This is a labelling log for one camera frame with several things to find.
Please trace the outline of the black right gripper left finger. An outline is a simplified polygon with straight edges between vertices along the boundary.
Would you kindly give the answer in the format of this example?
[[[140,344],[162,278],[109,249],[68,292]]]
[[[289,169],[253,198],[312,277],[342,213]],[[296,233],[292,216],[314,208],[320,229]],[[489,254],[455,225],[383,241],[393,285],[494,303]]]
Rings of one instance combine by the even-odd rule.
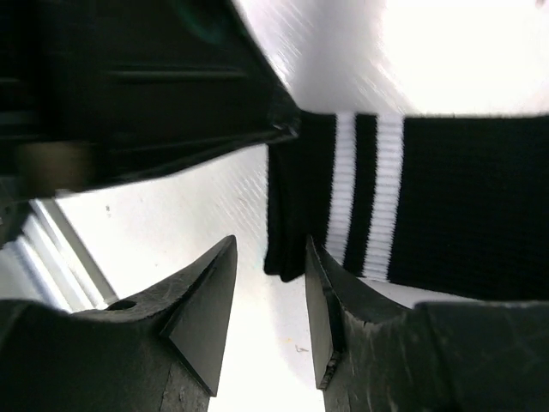
[[[1,304],[4,411],[204,411],[217,393],[237,272],[226,236],[104,310]]]

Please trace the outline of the black sock with white stripes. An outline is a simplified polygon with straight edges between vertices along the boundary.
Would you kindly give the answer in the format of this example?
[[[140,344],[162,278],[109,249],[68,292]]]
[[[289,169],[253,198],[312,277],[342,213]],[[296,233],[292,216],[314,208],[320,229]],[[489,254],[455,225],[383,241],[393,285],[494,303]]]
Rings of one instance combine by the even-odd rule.
[[[313,238],[368,280],[483,300],[548,297],[548,119],[304,112],[268,150],[267,274]]]

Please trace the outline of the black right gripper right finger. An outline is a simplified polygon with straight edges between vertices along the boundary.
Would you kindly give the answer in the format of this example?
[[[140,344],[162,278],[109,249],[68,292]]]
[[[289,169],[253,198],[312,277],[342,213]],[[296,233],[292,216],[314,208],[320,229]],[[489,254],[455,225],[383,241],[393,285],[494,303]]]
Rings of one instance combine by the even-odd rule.
[[[545,411],[548,305],[422,302],[407,308],[306,243],[317,388],[328,411]]]

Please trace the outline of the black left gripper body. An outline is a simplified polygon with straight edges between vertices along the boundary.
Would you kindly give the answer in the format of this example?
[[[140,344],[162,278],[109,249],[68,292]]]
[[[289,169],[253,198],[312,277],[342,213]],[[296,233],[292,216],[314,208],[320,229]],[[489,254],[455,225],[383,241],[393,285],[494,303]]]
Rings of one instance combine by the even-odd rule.
[[[157,179],[299,118],[231,1],[1,4],[1,175],[21,197]]]

